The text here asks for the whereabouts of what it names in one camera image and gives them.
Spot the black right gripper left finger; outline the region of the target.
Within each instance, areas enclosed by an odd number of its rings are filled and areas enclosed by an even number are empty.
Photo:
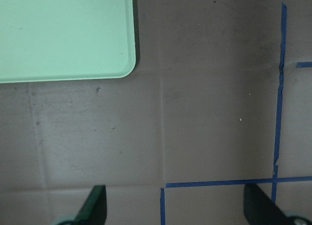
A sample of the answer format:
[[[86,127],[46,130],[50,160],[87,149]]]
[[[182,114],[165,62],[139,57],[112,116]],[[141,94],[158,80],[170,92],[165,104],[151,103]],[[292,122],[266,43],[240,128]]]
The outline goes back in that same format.
[[[75,225],[104,225],[107,219],[105,185],[94,186],[74,219]]]

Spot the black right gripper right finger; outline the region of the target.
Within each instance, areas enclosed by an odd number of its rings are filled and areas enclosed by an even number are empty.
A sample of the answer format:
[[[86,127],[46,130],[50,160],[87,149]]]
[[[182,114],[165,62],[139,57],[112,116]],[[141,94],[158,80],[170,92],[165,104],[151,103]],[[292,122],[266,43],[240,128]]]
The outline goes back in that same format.
[[[250,225],[293,224],[257,184],[244,186],[243,213]]]

